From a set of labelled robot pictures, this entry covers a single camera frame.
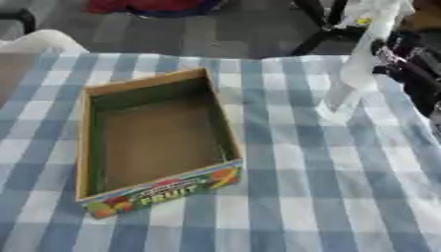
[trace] fruit illustration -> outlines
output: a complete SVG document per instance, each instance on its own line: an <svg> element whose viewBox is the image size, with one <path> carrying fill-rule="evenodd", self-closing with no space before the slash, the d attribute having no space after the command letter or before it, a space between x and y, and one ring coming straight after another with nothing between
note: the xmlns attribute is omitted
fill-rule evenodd
<svg viewBox="0 0 441 252"><path fill-rule="evenodd" d="M130 204L129 202L120 202L118 204L116 204L113 209L117 212L130 212L132 211L132 204Z"/></svg>
<svg viewBox="0 0 441 252"><path fill-rule="evenodd" d="M212 173L211 178L214 180L218 180L216 184L212 185L211 188L215 189L221 187L230 182L237 174L237 170L235 168L221 169Z"/></svg>
<svg viewBox="0 0 441 252"><path fill-rule="evenodd" d="M110 206L104 204L103 202L89 203L87 208L88 211L92 213L92 215L94 215L96 218L104 218L116 214L116 212L112 208L110 208Z"/></svg>
<svg viewBox="0 0 441 252"><path fill-rule="evenodd" d="M109 199L105 200L104 203L110 207L114 207L118 203L128 202L128 201L129 201L129 198L127 198L126 196L118 196L118 197L114 197L114 198L109 198Z"/></svg>

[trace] chair leg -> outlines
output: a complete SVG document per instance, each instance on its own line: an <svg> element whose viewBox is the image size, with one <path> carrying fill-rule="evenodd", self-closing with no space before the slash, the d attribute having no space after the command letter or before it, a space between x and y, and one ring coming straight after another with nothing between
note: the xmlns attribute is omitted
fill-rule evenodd
<svg viewBox="0 0 441 252"><path fill-rule="evenodd" d="M310 36L308 39L306 39L304 42L302 42L300 45L298 45L295 49L289 53L289 56L302 56L305 54L310 53L312 50L314 50L321 42L324 40L327 40L329 38L328 31L319 31L312 36Z"/></svg>
<svg viewBox="0 0 441 252"><path fill-rule="evenodd" d="M35 17L30 11L22 9L17 14L17 19L22 23L25 34L35 32Z"/></svg>

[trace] open cardboard box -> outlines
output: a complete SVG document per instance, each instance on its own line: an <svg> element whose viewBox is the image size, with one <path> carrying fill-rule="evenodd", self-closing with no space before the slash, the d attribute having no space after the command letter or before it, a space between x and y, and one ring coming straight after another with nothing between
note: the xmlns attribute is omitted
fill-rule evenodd
<svg viewBox="0 0 441 252"><path fill-rule="evenodd" d="M85 88L77 201L96 218L235 183L242 158L204 69Z"/></svg>

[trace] blue and white checkered tablecloth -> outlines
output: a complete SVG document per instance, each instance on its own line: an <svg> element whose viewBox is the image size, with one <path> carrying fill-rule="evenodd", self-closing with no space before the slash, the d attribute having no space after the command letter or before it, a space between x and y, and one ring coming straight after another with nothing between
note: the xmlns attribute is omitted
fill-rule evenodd
<svg viewBox="0 0 441 252"><path fill-rule="evenodd" d="M345 126L313 109L343 57L43 55L0 110L2 251L441 251L441 151L386 78ZM74 200L84 85L209 69L243 180L94 220Z"/></svg>

